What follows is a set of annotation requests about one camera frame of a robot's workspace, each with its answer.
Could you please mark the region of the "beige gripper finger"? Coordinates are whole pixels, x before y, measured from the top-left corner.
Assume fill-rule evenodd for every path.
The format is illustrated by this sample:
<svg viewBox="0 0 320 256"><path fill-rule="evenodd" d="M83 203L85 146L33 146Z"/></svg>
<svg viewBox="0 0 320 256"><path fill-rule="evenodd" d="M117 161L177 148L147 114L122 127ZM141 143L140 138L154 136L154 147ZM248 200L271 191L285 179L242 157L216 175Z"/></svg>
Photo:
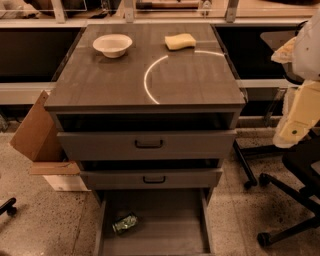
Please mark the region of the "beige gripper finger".
<svg viewBox="0 0 320 256"><path fill-rule="evenodd" d="M288 40L283 46L281 46L272 54L271 60L280 64L290 63L293 59L295 42L295 37Z"/></svg>

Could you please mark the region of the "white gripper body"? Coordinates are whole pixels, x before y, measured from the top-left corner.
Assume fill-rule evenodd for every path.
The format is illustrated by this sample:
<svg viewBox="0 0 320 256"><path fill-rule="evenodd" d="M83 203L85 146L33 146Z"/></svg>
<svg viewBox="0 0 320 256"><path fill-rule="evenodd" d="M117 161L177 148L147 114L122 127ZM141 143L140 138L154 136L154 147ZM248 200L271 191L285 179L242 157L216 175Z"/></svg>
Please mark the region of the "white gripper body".
<svg viewBox="0 0 320 256"><path fill-rule="evenodd" d="M301 86L290 87L284 97L282 113L273 144L278 148L290 148L320 120L320 82L308 80Z"/></svg>

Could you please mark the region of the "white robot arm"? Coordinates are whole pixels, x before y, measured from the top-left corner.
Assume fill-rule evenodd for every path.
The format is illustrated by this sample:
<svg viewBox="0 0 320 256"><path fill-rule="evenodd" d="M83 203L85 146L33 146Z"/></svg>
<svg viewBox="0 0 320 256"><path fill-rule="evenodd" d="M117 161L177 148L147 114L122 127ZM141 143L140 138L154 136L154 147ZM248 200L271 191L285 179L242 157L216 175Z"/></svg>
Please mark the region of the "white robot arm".
<svg viewBox="0 0 320 256"><path fill-rule="evenodd" d="M293 101L284 102L273 144L289 148L305 137L320 120L320 10L300 29L298 34L276 50L271 60L292 63L293 73L304 82L293 91Z"/></svg>

